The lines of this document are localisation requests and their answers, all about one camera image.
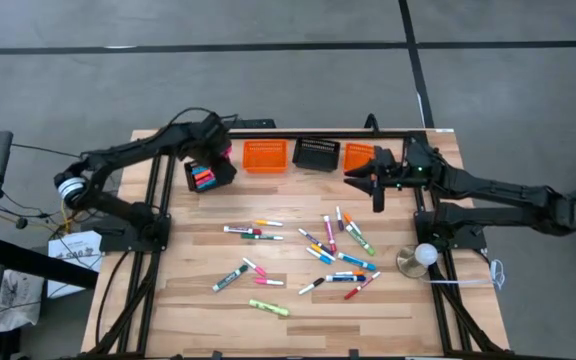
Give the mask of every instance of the orange basket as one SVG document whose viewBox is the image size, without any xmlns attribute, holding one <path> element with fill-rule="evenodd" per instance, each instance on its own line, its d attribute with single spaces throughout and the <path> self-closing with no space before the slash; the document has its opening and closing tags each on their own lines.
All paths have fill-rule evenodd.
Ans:
<svg viewBox="0 0 576 360">
<path fill-rule="evenodd" d="M 344 171 L 356 169 L 366 165 L 368 160 L 375 157 L 375 147 L 365 144 L 346 144 L 346 154 L 344 155 Z"/>
<path fill-rule="evenodd" d="M 244 141 L 244 169 L 249 173 L 267 174 L 286 171 L 288 141 Z"/>
</svg>

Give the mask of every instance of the gray floor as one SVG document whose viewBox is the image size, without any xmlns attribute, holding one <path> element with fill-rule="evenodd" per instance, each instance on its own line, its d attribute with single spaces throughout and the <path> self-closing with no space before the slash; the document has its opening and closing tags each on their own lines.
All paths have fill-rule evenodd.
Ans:
<svg viewBox="0 0 576 360">
<path fill-rule="evenodd" d="M 418 41 L 576 40 L 576 1 L 409 1 Z M 0 47 L 271 41 L 403 41 L 394 0 L 0 0 Z M 576 187 L 576 49 L 420 52 L 435 124 L 455 128 L 481 176 Z M 125 141 L 177 110 L 275 118 L 281 127 L 420 127 L 405 50 L 0 56 L 0 129 L 15 141 L 79 152 Z M 6 191 L 54 211 L 68 159 L 15 149 Z M 576 358 L 576 235 L 486 231 L 507 283 L 498 298 L 511 346 Z M 48 234 L 0 237 L 41 247 Z M 45 305 L 23 348 L 79 351 L 92 294 Z"/>
</svg>

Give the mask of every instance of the black basket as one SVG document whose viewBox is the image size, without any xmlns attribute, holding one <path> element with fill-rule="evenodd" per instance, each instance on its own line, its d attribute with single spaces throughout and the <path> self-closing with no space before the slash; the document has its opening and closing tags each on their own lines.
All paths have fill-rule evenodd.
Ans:
<svg viewBox="0 0 576 360">
<path fill-rule="evenodd" d="M 194 191 L 196 193 L 202 193 L 204 191 L 212 190 L 212 189 L 220 186 L 220 184 L 215 181 L 214 184 L 205 186 L 205 187 L 200 189 L 197 186 L 197 182 L 195 181 L 195 177 L 192 175 L 192 170 L 195 169 L 196 167 L 198 167 L 198 164 L 194 161 L 184 164 L 184 170 L 186 172 L 186 180 L 188 182 L 188 190 Z"/>
<path fill-rule="evenodd" d="M 304 169 L 335 171 L 340 149 L 341 145 L 336 141 L 298 138 L 292 162 Z"/>
</svg>

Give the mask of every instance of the wooden table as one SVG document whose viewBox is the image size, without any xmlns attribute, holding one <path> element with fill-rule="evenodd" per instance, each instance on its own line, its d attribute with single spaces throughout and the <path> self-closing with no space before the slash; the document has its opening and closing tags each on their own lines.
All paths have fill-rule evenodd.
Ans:
<svg viewBox="0 0 576 360">
<path fill-rule="evenodd" d="M 133 139 L 152 133 L 135 131 Z M 428 140 L 440 148 L 452 165 L 462 165 L 452 131 L 429 130 Z M 353 142 L 391 148 L 397 158 L 401 157 L 399 139 Z M 294 141 L 290 141 L 289 158 L 293 147 Z M 404 277 L 395 266 L 399 249 L 417 242 L 412 221 L 415 211 L 412 190 L 387 190 L 386 210 L 376 214 L 368 196 L 342 182 L 343 146 L 340 166 L 335 172 L 305 170 L 290 163 L 286 173 L 273 175 L 244 171 L 242 148 L 243 140 L 233 140 L 232 161 L 239 170 L 235 181 L 201 195 L 188 191 L 183 167 L 175 169 L 169 209 L 173 230 L 159 267 L 147 356 L 177 353 L 210 356 L 213 350 L 223 352 L 224 356 L 344 356 L 351 348 L 365 356 L 441 354 L 430 286 Z M 143 201 L 149 171 L 149 161 L 126 168 L 119 196 L 128 201 Z M 158 189 L 163 177 L 162 169 Z M 309 242 L 297 232 L 302 227 L 326 243 L 322 215 L 334 216 L 335 206 L 353 216 L 375 248 L 376 256 L 370 258 L 347 233 L 339 234 L 335 229 L 339 249 L 370 258 L 382 275 L 349 301 L 343 300 L 343 295 L 355 283 L 324 283 L 299 296 L 298 290 L 318 277 L 357 269 L 340 260 L 326 265 L 314 259 L 305 250 Z M 285 240 L 243 240 L 237 234 L 222 231 L 224 225 L 250 224 L 257 218 L 283 222 L 282 228 L 264 230 L 282 235 Z M 123 308 L 131 256 L 112 284 L 104 308 L 102 334 Z M 256 273 L 251 269 L 214 293 L 211 287 L 242 265 L 242 257 L 265 268 L 269 278 L 282 280 L 285 286 L 257 285 L 253 282 Z M 454 257 L 459 279 L 489 278 L 486 264 L 474 252 L 454 251 Z M 118 258 L 119 254 L 111 254 L 103 260 L 82 351 L 94 346 L 99 303 Z M 507 348 L 492 285 L 462 286 L 461 294 L 465 307 L 481 328 L 499 346 Z M 251 298 L 288 308 L 290 316 L 281 318 L 251 308 L 248 305 Z M 454 315 L 447 303 L 446 307 L 453 347 L 459 349 Z M 135 349 L 140 319 L 138 311 L 133 318 L 129 350 Z"/>
</svg>

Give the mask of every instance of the pen holder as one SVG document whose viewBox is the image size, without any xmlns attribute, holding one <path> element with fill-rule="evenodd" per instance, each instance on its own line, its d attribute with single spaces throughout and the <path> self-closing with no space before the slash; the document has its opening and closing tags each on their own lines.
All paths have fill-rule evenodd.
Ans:
<svg viewBox="0 0 576 360">
<path fill-rule="evenodd" d="M 341 145 L 336 141 L 298 138 L 292 162 L 300 168 L 335 171 Z"/>
<path fill-rule="evenodd" d="M 195 161 L 185 163 L 184 171 L 190 191 L 202 193 L 221 186 L 210 169 L 199 166 Z"/>
</svg>

